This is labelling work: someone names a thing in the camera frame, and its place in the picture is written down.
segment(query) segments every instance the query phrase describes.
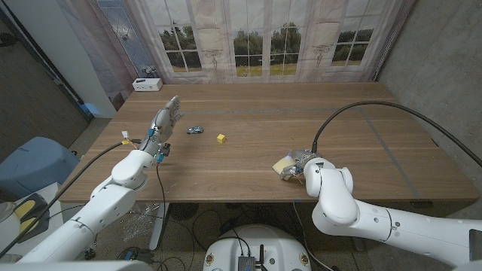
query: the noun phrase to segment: blue chair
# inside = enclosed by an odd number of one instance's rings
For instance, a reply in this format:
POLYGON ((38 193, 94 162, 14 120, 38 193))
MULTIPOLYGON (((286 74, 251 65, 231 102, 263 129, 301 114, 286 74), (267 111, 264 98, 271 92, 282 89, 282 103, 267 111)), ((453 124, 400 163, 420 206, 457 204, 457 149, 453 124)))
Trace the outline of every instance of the blue chair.
POLYGON ((0 189, 22 198, 54 182, 63 184, 78 162, 61 144, 35 137, 0 164, 0 189))

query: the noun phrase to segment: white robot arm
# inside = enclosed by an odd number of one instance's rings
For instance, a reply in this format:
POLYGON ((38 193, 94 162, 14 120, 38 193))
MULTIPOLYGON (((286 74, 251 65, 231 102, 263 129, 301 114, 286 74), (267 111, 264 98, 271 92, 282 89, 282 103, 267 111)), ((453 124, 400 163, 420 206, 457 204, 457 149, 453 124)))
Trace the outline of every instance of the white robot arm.
POLYGON ((177 120, 182 117, 177 96, 167 102, 152 120, 151 127, 139 149, 120 161, 105 181, 91 194, 90 201, 76 214, 33 248, 21 263, 74 260, 105 226, 126 214, 134 205, 137 193, 145 186, 148 176, 144 168, 156 163, 156 157, 169 155, 169 145, 163 143, 172 135, 177 120))
POLYGON ((353 179, 347 168, 336 169, 309 151, 292 151, 303 171, 307 193, 318 197, 312 219, 318 230, 334 236, 357 236, 432 257, 451 266, 480 260, 476 236, 482 221, 433 218, 384 208, 353 199, 353 179))

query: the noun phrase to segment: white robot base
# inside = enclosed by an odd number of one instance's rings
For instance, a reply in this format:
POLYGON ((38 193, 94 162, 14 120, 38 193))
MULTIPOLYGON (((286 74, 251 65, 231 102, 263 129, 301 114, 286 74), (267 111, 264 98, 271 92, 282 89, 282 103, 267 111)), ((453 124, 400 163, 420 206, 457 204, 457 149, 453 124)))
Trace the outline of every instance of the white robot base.
POLYGON ((286 232, 263 224, 250 224, 237 227, 219 236, 217 242, 209 246, 204 258, 203 271, 255 271, 261 270, 260 258, 263 257, 264 269, 269 271, 293 270, 310 271, 310 259, 306 249, 293 236, 286 232), (257 268, 251 268, 248 263, 238 263, 239 260, 256 262, 257 268))

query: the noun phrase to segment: window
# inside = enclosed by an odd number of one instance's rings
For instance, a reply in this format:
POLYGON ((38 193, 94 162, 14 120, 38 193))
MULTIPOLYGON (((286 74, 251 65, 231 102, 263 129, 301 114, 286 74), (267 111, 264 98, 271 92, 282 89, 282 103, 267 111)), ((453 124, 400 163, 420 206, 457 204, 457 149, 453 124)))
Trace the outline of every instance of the window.
POLYGON ((361 65, 385 0, 350 0, 332 66, 361 65))
POLYGON ((273 0, 270 76, 296 75, 307 0, 273 0))
POLYGON ((262 76, 263 7, 261 0, 230 2, 237 77, 262 76))
POLYGON ((122 0, 97 0, 140 78, 159 78, 144 47, 130 23, 122 0))
POLYGON ((191 18, 186 1, 146 1, 174 72, 200 72, 191 18))

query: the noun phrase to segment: sheer curtain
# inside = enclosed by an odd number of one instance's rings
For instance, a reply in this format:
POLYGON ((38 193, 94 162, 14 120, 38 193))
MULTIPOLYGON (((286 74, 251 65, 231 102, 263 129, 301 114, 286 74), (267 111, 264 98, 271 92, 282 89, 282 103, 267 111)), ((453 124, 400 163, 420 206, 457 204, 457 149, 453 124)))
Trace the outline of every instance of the sheer curtain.
POLYGON ((138 77, 119 38, 95 0, 57 0, 87 52, 102 88, 118 110, 138 77))

